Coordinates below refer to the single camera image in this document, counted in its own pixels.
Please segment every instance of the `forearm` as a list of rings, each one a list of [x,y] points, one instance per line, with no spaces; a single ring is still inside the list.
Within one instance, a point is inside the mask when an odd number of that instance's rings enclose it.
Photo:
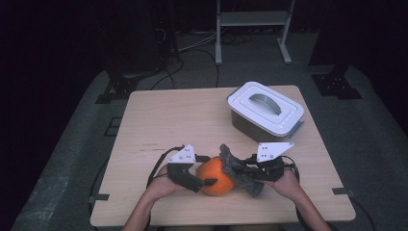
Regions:
[[[293,203],[310,228],[315,231],[331,230],[306,193],[297,197]]]
[[[142,195],[122,231],[142,231],[149,220],[150,212],[156,201],[146,194]]]

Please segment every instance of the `white plastic container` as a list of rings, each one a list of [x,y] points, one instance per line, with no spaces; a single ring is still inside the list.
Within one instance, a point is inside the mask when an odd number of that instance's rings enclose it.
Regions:
[[[303,121],[303,107],[256,82],[247,82],[228,98],[233,125],[257,142],[291,138]]]

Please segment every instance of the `white bracket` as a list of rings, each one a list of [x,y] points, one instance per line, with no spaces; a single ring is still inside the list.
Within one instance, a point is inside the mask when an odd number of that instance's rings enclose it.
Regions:
[[[292,142],[260,142],[256,160],[258,163],[274,160],[293,146]]]
[[[174,154],[169,160],[169,163],[176,164],[194,164],[195,163],[195,152],[194,146],[189,144],[181,149],[179,152]]]

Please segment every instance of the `floor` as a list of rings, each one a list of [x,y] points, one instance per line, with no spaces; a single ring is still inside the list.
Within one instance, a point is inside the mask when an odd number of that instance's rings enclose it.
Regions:
[[[205,36],[179,35],[179,47],[188,47]],[[308,66],[317,36],[289,33],[287,46],[293,59],[290,65],[284,64],[278,49],[279,34],[231,37],[228,41],[235,43],[223,45],[223,63],[219,66],[213,60],[215,48],[211,40],[182,53],[182,62],[170,59],[167,71],[173,73],[172,79],[163,71],[141,80],[137,90],[238,87],[248,81],[298,86],[344,186],[355,193],[353,198],[370,215],[354,204],[356,219],[335,222],[336,227],[372,230],[371,218],[376,230],[405,230],[408,138],[372,89],[367,76],[353,66],[345,79],[362,99],[340,100],[320,95],[311,76],[326,73],[332,66]],[[108,83],[105,71],[95,76],[13,230],[96,229],[89,223],[89,196],[98,192],[115,143],[115,136],[110,136],[115,131],[106,134],[107,128],[113,118],[123,115],[127,103],[126,100],[95,103]],[[302,230],[298,223],[282,226],[288,231]]]

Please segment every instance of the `orange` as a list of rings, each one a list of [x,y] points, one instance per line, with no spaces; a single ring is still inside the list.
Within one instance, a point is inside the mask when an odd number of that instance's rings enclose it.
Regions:
[[[212,186],[203,186],[201,190],[209,195],[225,195],[234,188],[234,182],[222,170],[222,161],[219,157],[213,157],[208,162],[201,164],[196,176],[201,180],[216,179]]]

